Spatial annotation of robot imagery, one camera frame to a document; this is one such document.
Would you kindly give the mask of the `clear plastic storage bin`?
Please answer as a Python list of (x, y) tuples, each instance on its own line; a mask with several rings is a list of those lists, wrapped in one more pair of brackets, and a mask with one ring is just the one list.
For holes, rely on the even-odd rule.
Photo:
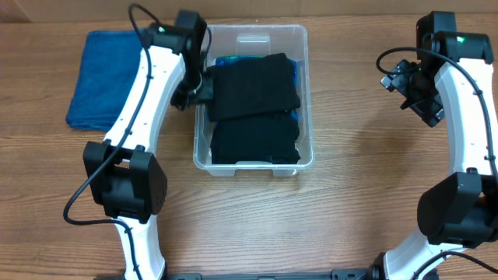
[(271, 170), (275, 177), (292, 177), (308, 169), (314, 162), (314, 134), (311, 109), (311, 91), (308, 59), (308, 35), (304, 26), (284, 25), (223, 25), (209, 26), (211, 35), (205, 35), (204, 46), (209, 46), (207, 65), (212, 66), (223, 56), (265, 56), (284, 53), (296, 62), (296, 93), (301, 105), (296, 109), (300, 135), (295, 147), (300, 154), (296, 164), (266, 162), (238, 162), (213, 164), (211, 138), (215, 124), (209, 121), (207, 108), (195, 108), (195, 136), (193, 162), (214, 177), (233, 177), (238, 170)]

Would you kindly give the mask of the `blue denim jeans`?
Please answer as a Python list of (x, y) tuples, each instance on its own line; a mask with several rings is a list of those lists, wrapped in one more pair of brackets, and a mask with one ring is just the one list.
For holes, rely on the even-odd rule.
[(65, 117), (69, 127), (112, 128), (135, 81), (141, 50), (139, 38), (131, 30), (87, 34), (75, 93)]

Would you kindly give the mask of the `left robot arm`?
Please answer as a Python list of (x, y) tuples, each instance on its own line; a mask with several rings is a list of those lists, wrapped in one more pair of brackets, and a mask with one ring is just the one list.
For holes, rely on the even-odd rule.
[(128, 98), (102, 142), (83, 151), (87, 180), (103, 207), (103, 224), (116, 226), (124, 252), (124, 279), (165, 279), (157, 216), (167, 196), (167, 176), (156, 159), (160, 129), (169, 105), (183, 110), (213, 98), (205, 72), (212, 34), (198, 12), (179, 11), (172, 26), (158, 19), (137, 32), (139, 68)]

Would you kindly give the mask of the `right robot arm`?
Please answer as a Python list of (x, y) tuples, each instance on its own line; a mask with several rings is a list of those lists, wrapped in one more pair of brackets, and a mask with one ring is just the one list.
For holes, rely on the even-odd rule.
[(447, 124), (447, 178), (419, 199), (416, 229), (379, 254), (365, 279), (435, 279), (450, 256), (497, 239), (497, 118), (493, 49), (483, 33), (462, 33), (453, 12), (433, 11), (416, 24), (414, 62), (384, 71), (382, 85), (404, 96), (428, 126)]

